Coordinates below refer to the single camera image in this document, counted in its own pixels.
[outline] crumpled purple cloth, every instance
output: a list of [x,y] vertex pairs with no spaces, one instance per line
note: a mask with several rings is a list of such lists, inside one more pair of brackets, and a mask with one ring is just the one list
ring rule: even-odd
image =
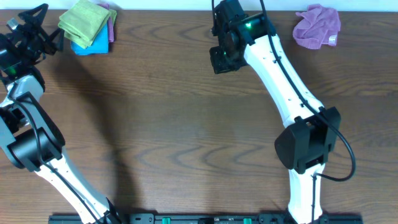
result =
[[293,30],[296,42],[308,49],[320,49],[322,44],[336,46],[341,22],[336,9],[313,4],[307,12],[296,12],[303,17]]
[[[108,3],[100,3],[98,4],[99,6],[109,10],[109,4]],[[114,35],[113,35],[113,22],[112,22],[112,17],[109,17],[108,19],[108,40],[109,43],[114,42]]]

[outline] towel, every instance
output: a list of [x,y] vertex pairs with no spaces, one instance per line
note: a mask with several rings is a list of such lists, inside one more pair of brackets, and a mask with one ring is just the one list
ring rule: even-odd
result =
[[[108,3],[102,3],[102,4],[98,4],[98,5],[109,10]],[[109,43],[112,43],[112,42],[114,42],[113,24],[116,19],[116,11],[115,10],[109,10],[109,11],[111,13],[111,16],[108,19],[108,39],[109,39]]]
[[90,54],[106,54],[109,52],[108,43],[108,26],[104,26],[98,33],[97,38],[94,40],[93,45],[86,49],[80,47],[73,41],[70,42],[70,47],[77,55],[90,55]]
[[293,30],[296,42],[308,49],[320,49],[322,44],[336,46],[341,23],[336,9],[314,4],[307,12],[296,12],[301,20]]
[[65,37],[82,48],[91,46],[95,37],[107,23],[111,12],[89,2],[79,0],[71,9],[60,16],[59,28],[65,30]]

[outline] wooden table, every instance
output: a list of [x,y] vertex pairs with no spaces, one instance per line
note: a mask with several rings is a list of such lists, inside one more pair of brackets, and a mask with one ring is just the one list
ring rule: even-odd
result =
[[[62,12],[49,11],[48,32]],[[1,11],[1,33],[17,13]],[[252,68],[213,73],[210,12],[118,13],[110,54],[77,57],[66,41],[63,53],[37,66],[46,81],[41,105],[86,178],[128,212],[284,210],[289,178],[274,149],[279,113]],[[398,14],[341,12],[338,46],[321,50],[292,39],[294,12],[269,16],[304,83],[339,109],[356,153],[352,180],[322,180],[322,207],[396,223]],[[325,173],[342,177],[350,166],[338,142]],[[46,223],[53,213],[75,211],[0,153],[0,223]]]

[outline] blue cloth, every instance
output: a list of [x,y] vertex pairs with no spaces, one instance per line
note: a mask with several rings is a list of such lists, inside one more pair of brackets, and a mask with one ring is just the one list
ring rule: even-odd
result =
[[70,47],[77,55],[106,54],[109,52],[108,26],[104,26],[95,38],[93,45],[83,49],[73,41]]

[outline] table surface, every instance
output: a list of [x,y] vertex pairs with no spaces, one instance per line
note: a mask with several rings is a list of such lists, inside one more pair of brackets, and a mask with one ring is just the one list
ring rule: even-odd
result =
[[[63,11],[49,11],[52,32]],[[18,11],[1,11],[0,32]],[[326,212],[360,213],[365,223],[398,219],[398,14],[341,12],[338,46],[298,46],[294,12],[270,12],[306,86],[336,106],[357,159],[355,177],[322,180]],[[37,67],[40,103],[85,177],[125,212],[259,213],[284,210],[287,169],[274,140],[283,126],[251,67],[215,75],[210,12],[119,11],[111,53],[65,51]],[[351,167],[336,143],[325,173]],[[0,153],[0,223],[45,223],[75,213],[44,179]]]

